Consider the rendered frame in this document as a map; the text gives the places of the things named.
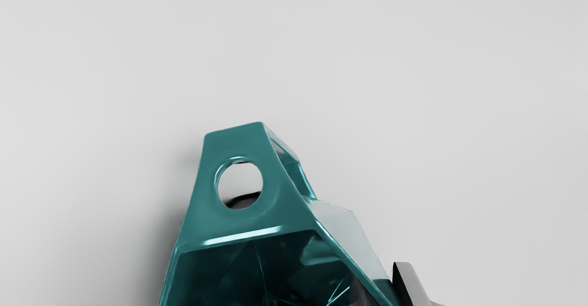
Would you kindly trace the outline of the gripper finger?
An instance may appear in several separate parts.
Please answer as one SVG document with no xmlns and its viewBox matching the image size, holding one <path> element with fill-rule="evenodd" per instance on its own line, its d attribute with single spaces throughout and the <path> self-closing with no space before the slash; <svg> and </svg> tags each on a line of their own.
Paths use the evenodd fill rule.
<svg viewBox="0 0 588 306">
<path fill-rule="evenodd" d="M 394 262 L 391 283 L 402 306 L 444 306 L 428 297 L 416 271 L 409 262 Z"/>
</svg>

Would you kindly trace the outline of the teal faceted mug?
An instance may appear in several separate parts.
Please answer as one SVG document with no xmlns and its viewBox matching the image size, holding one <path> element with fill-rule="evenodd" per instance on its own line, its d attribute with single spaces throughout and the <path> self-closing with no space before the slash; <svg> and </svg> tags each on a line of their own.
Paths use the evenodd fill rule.
<svg viewBox="0 0 588 306">
<path fill-rule="evenodd" d="M 251 163 L 257 199 L 224 204 L 219 181 Z M 158 306 L 404 306 L 351 210 L 321 201 L 265 124 L 211 132 Z"/>
</svg>

